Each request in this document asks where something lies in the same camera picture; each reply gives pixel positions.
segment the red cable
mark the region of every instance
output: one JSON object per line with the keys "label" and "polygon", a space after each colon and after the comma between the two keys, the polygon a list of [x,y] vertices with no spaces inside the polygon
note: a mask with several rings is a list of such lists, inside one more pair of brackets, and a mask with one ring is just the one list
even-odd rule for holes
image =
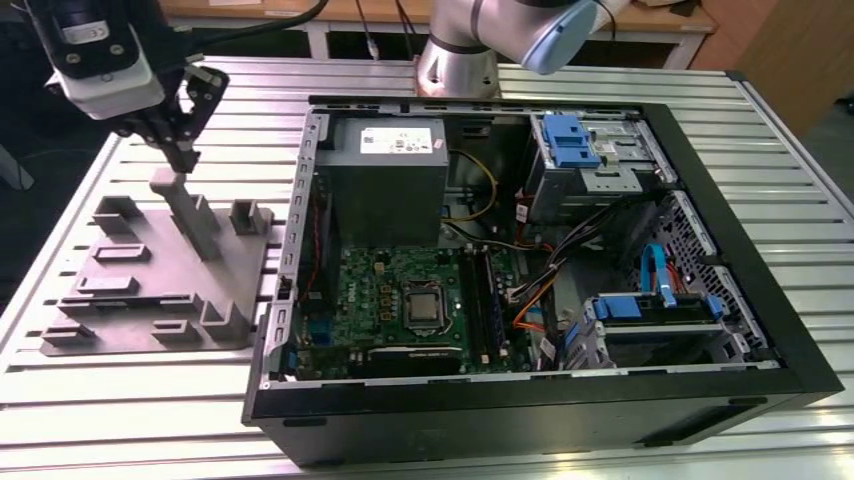
{"label": "red cable", "polygon": [[320,209],[317,208],[317,198],[312,199],[312,209],[314,213],[314,226],[313,226],[313,236],[314,236],[314,268],[310,272],[310,278],[308,279],[308,284],[305,285],[305,291],[298,297],[298,303],[302,303],[305,297],[308,296],[308,292],[310,291],[310,287],[314,284],[314,280],[317,279],[317,272],[320,270]]}

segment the ram slot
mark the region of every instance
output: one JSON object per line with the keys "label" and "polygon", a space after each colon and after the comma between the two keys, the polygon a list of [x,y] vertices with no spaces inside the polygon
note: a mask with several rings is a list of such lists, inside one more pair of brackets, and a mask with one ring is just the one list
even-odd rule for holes
{"label": "ram slot", "polygon": [[459,263],[471,359],[487,364],[497,361],[504,342],[492,262],[487,252],[463,252]]}
{"label": "ram slot", "polygon": [[497,298],[497,288],[495,286],[492,258],[488,252],[479,253],[475,257],[477,278],[480,279],[480,294],[483,295],[481,298],[487,299],[484,302],[485,317],[483,319],[483,323],[485,324],[485,350],[489,355],[489,360],[495,362],[500,357],[501,345],[504,344],[501,306]]}
{"label": "ram slot", "polygon": [[457,255],[459,280],[463,308],[465,312],[465,330],[468,332],[468,353],[475,365],[488,363],[487,335],[484,319],[488,312],[489,297],[480,296],[480,279],[477,278],[476,253],[460,249]]}

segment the aluminum table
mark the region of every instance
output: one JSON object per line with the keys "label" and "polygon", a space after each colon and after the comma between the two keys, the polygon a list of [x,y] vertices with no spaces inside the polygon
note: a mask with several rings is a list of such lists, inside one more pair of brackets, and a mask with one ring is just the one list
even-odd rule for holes
{"label": "aluminum table", "polygon": [[[309,94],[410,95],[408,62],[212,58],[230,88],[197,145],[188,190],[212,206],[256,198],[286,218]],[[751,86],[717,72],[504,66],[505,98],[669,105],[735,214],[848,390],[688,446],[342,467],[365,478],[803,478],[854,475],[854,206]],[[69,291],[104,195],[161,205],[161,154],[110,138],[0,320],[0,473],[9,477],[210,478],[300,472],[240,424],[250,350],[48,358],[38,332]],[[272,294],[282,227],[261,291]]]}

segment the table leg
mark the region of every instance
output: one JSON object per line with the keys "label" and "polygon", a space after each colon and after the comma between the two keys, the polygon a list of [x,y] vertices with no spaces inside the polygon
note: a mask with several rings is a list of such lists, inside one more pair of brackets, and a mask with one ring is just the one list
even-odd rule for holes
{"label": "table leg", "polygon": [[308,48],[310,58],[316,60],[329,59],[329,43],[325,34],[329,32],[329,22],[308,22],[305,25],[308,34]]}
{"label": "table leg", "polygon": [[704,38],[704,33],[685,33],[681,36],[681,40],[676,44],[676,48],[669,52],[667,62],[664,62],[664,70],[688,69]]}
{"label": "table leg", "polygon": [[12,154],[0,145],[0,177],[14,190],[29,190],[33,179]]}

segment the wire bundle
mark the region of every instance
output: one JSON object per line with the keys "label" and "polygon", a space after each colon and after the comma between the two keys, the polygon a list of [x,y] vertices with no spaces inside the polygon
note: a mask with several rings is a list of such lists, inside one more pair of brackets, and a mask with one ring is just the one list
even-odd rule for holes
{"label": "wire bundle", "polygon": [[649,192],[641,195],[621,198],[601,210],[599,210],[572,228],[567,236],[553,248],[548,259],[545,260],[545,269],[543,270],[540,275],[532,281],[521,284],[519,288],[509,294],[511,300],[517,300],[523,298],[524,294],[535,291],[524,307],[516,314],[516,317],[512,321],[513,328],[531,328],[533,330],[541,331],[541,326],[523,322],[524,315],[553,285],[557,278],[557,271],[560,270],[563,264],[567,262],[569,255],[577,250],[577,248],[581,247],[584,243],[599,236],[599,234],[601,233],[601,227],[613,219],[619,212],[621,212],[631,205],[651,200],[653,195],[657,195],[657,192]]}

